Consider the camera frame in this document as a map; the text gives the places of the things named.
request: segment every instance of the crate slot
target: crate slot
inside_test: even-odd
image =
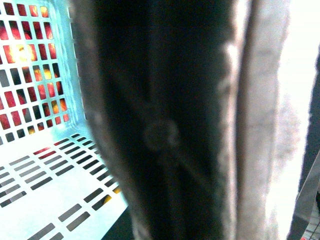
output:
[[[98,176],[96,179],[98,179],[101,182],[103,179],[105,179],[109,175],[110,175],[109,171],[106,171],[105,173],[103,173],[100,176]]]
[[[3,191],[3,192],[0,192],[0,198],[4,197],[5,195],[8,195],[10,193],[12,193],[13,191],[17,190],[20,188],[20,185],[17,184],[17,185],[14,185],[10,188],[8,188],[7,190]]]
[[[67,160],[63,160],[59,163],[57,163],[56,165],[53,165],[50,167],[50,170],[55,170],[57,168],[60,168],[62,165],[65,165],[68,161]]]
[[[50,159],[50,160],[48,160],[48,161],[45,161],[44,164],[45,164],[45,165],[51,164],[51,163],[53,163],[54,161],[56,161],[56,160],[58,160],[58,159],[60,159],[60,158],[62,158],[61,155],[55,156],[54,158],[52,158],[52,159]]]
[[[111,199],[111,196],[109,194],[105,195],[103,198],[101,198],[96,204],[92,206],[92,208],[97,211],[99,210],[105,203],[107,203]]]
[[[42,172],[39,172],[38,174],[28,178],[27,180],[25,180],[25,182],[28,184],[28,183],[31,183],[33,182],[34,180],[37,180],[38,178],[42,177],[43,175],[47,174],[45,171],[42,171]]]
[[[50,223],[47,226],[45,226],[44,228],[42,228],[40,231],[38,231],[35,235],[33,235],[32,237],[28,238],[28,240],[40,240],[45,235],[50,233],[53,229],[55,229],[55,225]]]
[[[114,178],[111,178],[109,181],[107,181],[104,185],[106,186],[106,187],[111,187],[113,184],[115,184],[116,183],[116,180],[114,179]]]
[[[102,165],[98,166],[96,169],[92,170],[92,171],[90,172],[90,174],[91,174],[91,175],[95,175],[95,174],[97,174],[98,172],[100,172],[101,170],[103,170],[104,168],[106,168],[106,166],[102,164]]]
[[[13,197],[9,198],[8,200],[5,200],[4,202],[0,203],[0,206],[4,208],[5,206],[8,206],[9,204],[13,203],[14,201],[22,198],[23,196],[27,195],[25,191],[22,191],[18,193],[17,195],[14,195]]]
[[[78,210],[80,210],[82,208],[82,206],[80,204],[76,204],[74,205],[72,208],[70,208],[68,211],[66,211],[64,214],[62,214],[61,216],[58,217],[58,219],[60,220],[60,222],[64,222],[65,220],[67,220],[69,217],[71,217],[71,215],[73,215],[74,213],[76,213]]]
[[[97,197],[99,194],[101,194],[103,192],[103,190],[101,188],[98,188],[97,190],[95,190],[93,193],[91,193],[90,195],[88,195],[87,197],[85,197],[83,200],[86,203],[91,202],[95,197]]]
[[[8,176],[10,173],[9,172],[5,172],[3,174],[0,175],[0,179],[3,179],[4,177]]]
[[[82,164],[84,163],[85,161],[89,160],[92,158],[92,155],[88,155],[88,156],[85,156],[84,158],[80,159],[79,161],[77,161],[76,163],[77,164]]]
[[[80,224],[82,224],[87,218],[90,217],[90,214],[86,211],[83,214],[81,214],[79,217],[77,217],[73,222],[71,222],[66,228],[72,232],[76,227],[78,227]]]
[[[50,238],[50,240],[61,240],[63,238],[64,238],[64,236],[60,232],[58,232],[56,235],[54,235],[52,238]]]
[[[10,179],[8,179],[6,181],[3,181],[2,183],[0,183],[0,188],[2,188],[2,187],[6,186],[6,185],[8,185],[8,184],[10,184],[10,183],[12,183],[14,181],[15,181],[14,178],[10,178]]]
[[[23,164],[21,166],[16,167],[14,170],[17,172],[17,171],[19,171],[21,169],[24,169],[24,168],[26,168],[26,167],[34,164],[34,163],[35,163],[35,161],[29,161],[29,162],[27,162],[27,163],[25,163],[25,164]]]
[[[73,166],[73,165],[67,166],[66,168],[58,171],[55,175],[60,176],[60,175],[62,175],[64,173],[68,172],[69,170],[73,169],[74,167],[75,166]]]
[[[47,177],[46,179],[42,180],[41,182],[38,182],[37,184],[33,185],[31,187],[32,190],[36,190],[40,188],[41,186],[45,185],[46,183],[50,182],[52,180],[52,177]]]
[[[39,166],[35,166],[35,167],[33,167],[33,168],[31,168],[31,169],[29,169],[29,170],[27,170],[27,171],[19,174],[19,176],[20,176],[20,177],[27,176],[27,175],[33,173],[34,171],[36,171],[36,170],[38,170],[38,169],[40,169],[40,167],[39,167]]]
[[[91,168],[92,166],[96,165],[97,163],[99,163],[98,160],[93,160],[92,162],[90,162],[87,165],[83,166],[83,169],[87,170],[87,169]]]

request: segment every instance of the white plastic crate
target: white plastic crate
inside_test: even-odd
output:
[[[100,240],[127,207],[86,124],[67,6],[0,0],[2,240]]]

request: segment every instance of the ventilation hole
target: ventilation hole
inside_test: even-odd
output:
[[[5,138],[6,138],[6,140],[8,141],[8,143],[10,143],[10,142],[12,142],[12,141],[15,140],[14,134],[13,134],[12,132],[7,133],[7,134],[5,135]]]
[[[51,232],[54,228],[55,228],[55,225],[50,223],[47,226],[45,226],[44,228],[42,228],[40,231],[38,231],[35,235],[28,238],[28,240],[40,240],[45,235],[47,235],[49,232]]]
[[[54,72],[54,77],[60,78],[60,71],[59,71],[58,63],[53,63],[52,68],[53,68],[53,72]]]
[[[29,5],[30,14],[32,17],[38,17],[38,10],[37,7],[34,5]]]
[[[35,161],[29,161],[29,162],[27,162],[27,163],[25,163],[25,164],[22,164],[21,166],[16,167],[14,170],[15,170],[16,172],[17,172],[17,171],[20,171],[21,169],[24,169],[24,168],[26,168],[26,167],[34,164],[34,163],[35,163]]]
[[[25,96],[24,90],[18,89],[18,90],[16,90],[16,94],[18,95],[20,105],[26,104],[26,101],[25,101],[26,96]]]
[[[78,227],[81,223],[83,223],[88,217],[90,217],[90,214],[86,211],[83,214],[81,214],[79,217],[77,217],[73,222],[71,222],[66,228],[72,232],[76,227]]]
[[[27,16],[27,11],[26,11],[25,5],[17,4],[16,6],[18,7],[18,12],[19,12],[20,16]]]
[[[105,179],[106,177],[108,177],[110,174],[109,174],[109,171],[107,170],[105,173],[101,174],[100,176],[98,176],[96,179],[98,179],[100,182]]]
[[[92,158],[92,156],[91,156],[91,155],[88,155],[88,156],[80,159],[80,160],[77,161],[76,163],[77,163],[77,164],[82,164],[82,163],[84,163],[85,161],[89,160],[90,158]]]
[[[33,109],[33,114],[34,114],[35,119],[36,120],[40,119],[41,118],[41,113],[40,113],[39,106],[38,105],[33,106],[32,109]]]
[[[10,162],[9,165],[10,165],[10,166],[16,165],[16,164],[21,163],[22,161],[27,160],[27,159],[29,159],[29,158],[30,158],[29,156],[24,156],[24,157],[22,157],[22,158],[19,158],[18,160],[15,160],[15,161],[13,161],[13,162]]]
[[[95,145],[95,144],[92,145],[92,146],[90,146],[90,147],[88,147],[88,149],[90,149],[90,150],[95,149],[95,148],[96,148],[96,145]]]
[[[25,122],[26,123],[31,122],[32,119],[31,119],[29,108],[22,109],[22,112],[23,112],[23,117],[24,117]]]
[[[48,161],[45,161],[44,164],[45,164],[45,165],[51,164],[51,163],[53,163],[54,161],[57,161],[57,160],[60,159],[60,158],[62,158],[61,155],[55,156],[54,158],[52,158],[52,159],[50,159],[50,160],[48,160]]]
[[[43,155],[43,156],[40,156],[39,159],[42,160],[42,159],[45,159],[47,157],[50,157],[51,155],[55,154],[56,151],[51,151],[51,152],[48,152],[47,154]]]
[[[87,165],[85,165],[83,167],[83,169],[87,170],[87,169],[91,168],[93,165],[97,164],[98,162],[99,162],[98,160],[93,160],[92,162],[90,162]]]
[[[8,81],[7,73],[5,70],[0,70],[0,83],[3,88],[9,87],[9,81]]]
[[[3,5],[4,5],[5,13],[7,15],[15,15],[14,8],[11,3],[4,2]]]
[[[46,46],[42,43],[42,44],[38,44],[39,47],[39,51],[40,51],[40,57],[41,60],[47,60],[47,52],[46,52]]]
[[[38,65],[33,66],[34,77],[37,82],[42,81],[41,71]]]
[[[12,36],[15,40],[20,40],[21,39],[21,35],[18,29],[18,24],[16,21],[9,21],[9,25],[11,28],[11,32],[12,32]]]
[[[73,46],[74,46],[74,55],[75,55],[75,58],[76,58],[76,59],[79,59],[78,46],[77,46],[76,43],[75,43]]]
[[[91,143],[92,143],[92,141],[89,140],[89,141],[86,141],[85,143],[83,143],[82,145],[83,145],[83,146],[87,146],[88,144],[91,144]]]
[[[63,238],[64,236],[60,232],[58,232],[56,235],[50,238],[50,240],[62,240]]]
[[[33,182],[34,180],[37,180],[38,178],[42,177],[43,175],[46,175],[47,173],[45,171],[39,172],[38,174],[28,178],[27,180],[25,180],[25,183],[29,184],[31,182]]]
[[[17,195],[14,195],[13,197],[9,198],[8,200],[0,203],[0,206],[1,206],[2,208],[4,208],[5,206],[13,203],[14,201],[22,198],[24,195],[27,195],[27,193],[26,193],[25,191],[22,191],[22,192],[18,193]]]
[[[12,182],[14,182],[14,181],[15,181],[14,178],[10,178],[10,179],[8,179],[8,180],[0,183],[0,188],[2,188],[2,187],[6,186],[6,185],[8,185],[8,184],[10,184],[10,183],[12,183]]]
[[[42,130],[45,129],[45,126],[44,126],[44,124],[43,124],[42,122],[38,123],[38,124],[37,124],[37,127],[38,127],[38,130],[39,130],[39,131],[42,131]]]
[[[74,166],[73,165],[70,165],[70,166],[67,166],[66,168],[58,171],[55,175],[57,175],[58,177],[66,172],[68,172],[69,170],[73,169]]]
[[[63,160],[63,161],[57,163],[56,165],[51,166],[50,170],[55,170],[55,169],[61,167],[62,165],[65,165],[67,162],[68,162],[67,160]]]
[[[13,123],[15,126],[21,125],[21,119],[20,119],[18,111],[11,112],[11,116],[12,116]]]
[[[61,118],[60,118],[59,116],[55,117],[55,118],[54,118],[54,121],[55,121],[55,124],[56,124],[56,125],[61,124]]]
[[[53,114],[58,114],[59,108],[58,108],[58,104],[57,104],[56,100],[51,102],[51,106],[52,106]]]
[[[20,177],[27,176],[27,175],[33,173],[34,171],[36,171],[36,170],[38,170],[38,169],[40,169],[40,167],[39,167],[39,166],[35,166],[35,167],[29,169],[28,171],[25,171],[25,172],[19,174],[19,176],[20,176]]]
[[[16,59],[14,60],[15,62],[17,61],[17,59],[20,62],[26,62],[27,61],[27,55],[26,55],[26,51],[25,51],[25,47],[22,44],[19,44],[16,46],[16,52],[17,54]]]
[[[10,123],[6,114],[0,115],[0,122],[3,130],[7,130],[10,128]]]
[[[6,91],[4,93],[4,96],[5,96],[5,99],[6,99],[6,102],[9,106],[9,108],[12,108],[12,107],[15,107],[16,106],[16,102],[15,102],[15,99],[14,99],[14,95],[12,94],[12,91]]]
[[[23,73],[23,76],[24,76],[25,83],[26,84],[32,83],[32,78],[31,78],[29,67],[24,66],[22,68],[22,73]]]
[[[45,185],[46,183],[50,182],[52,180],[52,177],[47,177],[46,179],[42,180],[41,182],[33,185],[31,187],[32,190],[36,190],[37,188],[40,188],[41,186]]]
[[[23,129],[17,130],[16,133],[20,139],[26,136],[25,131]]]
[[[117,186],[115,189],[112,190],[115,194],[121,193],[121,189],[119,186]]]
[[[22,21],[22,28],[26,40],[32,39],[31,29],[28,21]]]
[[[28,90],[28,94],[29,94],[29,97],[30,97],[30,101],[31,102],[37,101],[35,88],[33,86],[31,86],[31,87],[28,87],[27,90]]]
[[[98,188],[97,190],[95,190],[93,193],[91,193],[89,196],[85,197],[83,200],[86,203],[91,202],[96,196],[98,196],[100,193],[102,193],[103,190],[101,188]]]
[[[14,64],[16,62],[14,58],[14,52],[11,46],[5,45],[3,46],[4,53],[8,64]]]
[[[103,198],[101,198],[96,204],[92,206],[92,208],[97,211],[100,209],[106,202],[108,202],[111,199],[111,196],[109,194],[105,195]]]
[[[21,80],[20,80],[18,69],[17,68],[11,68],[10,69],[10,73],[11,73],[11,76],[12,76],[13,84],[14,85],[20,85],[21,84]]]
[[[54,43],[49,43],[48,47],[49,47],[50,58],[51,59],[57,59],[57,52],[56,52],[55,44]]]
[[[69,141],[69,139],[68,139],[68,138],[65,138],[65,139],[63,139],[63,140],[61,140],[61,141],[56,142],[54,145],[55,145],[55,146],[58,146],[58,145],[63,144],[63,143],[65,143],[65,142],[67,142],[67,141]]]
[[[70,22],[70,27],[71,27],[71,33],[72,33],[72,38],[75,38],[75,30],[76,30],[76,25],[74,22]]]
[[[32,62],[38,61],[36,47],[34,44],[28,44],[28,54],[30,55],[30,59]]]
[[[100,172],[102,169],[104,169],[105,167],[106,167],[105,165],[100,165],[100,166],[98,166],[96,169],[92,170],[92,171],[90,172],[90,174],[91,174],[91,175],[95,175],[95,174],[97,174],[98,172]]]
[[[66,149],[66,148],[68,148],[68,147],[70,147],[70,146],[72,146],[72,145],[74,145],[74,144],[75,144],[74,142],[70,142],[70,143],[68,143],[68,144],[60,147],[59,149],[60,149],[60,150],[64,150],[64,149]]]
[[[76,146],[76,147],[74,147],[74,148],[72,148],[72,149],[70,149],[70,150],[68,150],[68,151],[66,151],[65,152],[65,154],[70,154],[70,153],[73,153],[74,151],[76,151],[76,150],[78,150],[80,147],[79,146]]]
[[[79,139],[77,139],[76,141],[77,142],[81,142],[81,141],[83,141],[83,140],[85,140],[86,138],[83,136],[83,137],[80,137]]]
[[[63,115],[63,121],[65,121],[65,122],[69,121],[69,115],[68,114],[64,114]]]
[[[41,6],[40,7],[40,11],[41,11],[41,15],[42,15],[43,18],[48,18],[49,17],[48,8],[46,8],[45,6]]]
[[[0,20],[0,39],[9,40],[7,29],[5,27],[4,21]]]
[[[60,220],[60,222],[63,223],[65,220],[67,220],[71,215],[76,213],[81,208],[82,208],[82,206],[80,204],[76,204],[72,208],[70,208],[68,211],[66,211],[64,214],[59,216],[58,219]]]
[[[9,175],[10,175],[9,172],[5,172],[5,173],[0,175],[0,179],[3,179],[4,177],[9,176]]]
[[[52,120],[50,119],[50,120],[46,121],[46,125],[48,128],[51,128],[54,124],[53,124]]]
[[[4,104],[2,103],[2,100],[1,100],[1,97],[0,97],[0,110],[3,110],[5,107],[4,107]]]
[[[106,186],[106,187],[111,187],[112,186],[112,184],[114,184],[116,182],[116,180],[114,179],[114,178],[111,178],[109,181],[107,181],[104,185]]]
[[[50,22],[44,22],[44,30],[45,30],[45,35],[47,39],[53,39],[54,36],[52,35],[52,29]]]
[[[38,91],[39,91],[39,95],[40,95],[40,99],[43,100],[43,99],[46,99],[47,96],[46,96],[46,90],[45,90],[45,86],[44,85],[38,85]]]
[[[48,83],[47,84],[47,87],[48,87],[48,91],[49,91],[49,96],[50,98],[53,98],[56,96],[56,93],[55,93],[55,86],[53,83]]]
[[[44,78],[45,78],[46,80],[52,79],[49,64],[44,64],[44,65],[43,65],[43,70],[44,70]]]
[[[28,126],[27,129],[28,129],[28,133],[29,133],[30,135],[31,135],[31,134],[34,134],[34,133],[36,132],[34,126]]]
[[[43,108],[43,112],[44,112],[44,116],[48,117],[50,116],[50,109],[49,109],[49,105],[48,103],[43,103],[42,104],[42,108]]]
[[[44,39],[44,36],[42,35],[41,27],[40,27],[40,22],[34,21],[33,22],[33,28],[34,28],[34,31],[35,31],[36,39]]]
[[[76,159],[76,158],[82,156],[82,155],[85,154],[85,153],[86,153],[86,151],[81,151],[81,152],[78,152],[77,154],[71,156],[70,158],[71,158],[71,159]]]

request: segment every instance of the crate floor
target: crate floor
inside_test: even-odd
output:
[[[126,207],[81,132],[0,165],[2,239],[100,240]]]

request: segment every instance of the plastic crate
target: plastic crate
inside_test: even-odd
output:
[[[100,240],[127,207],[86,124],[69,12],[0,0],[2,240]]]

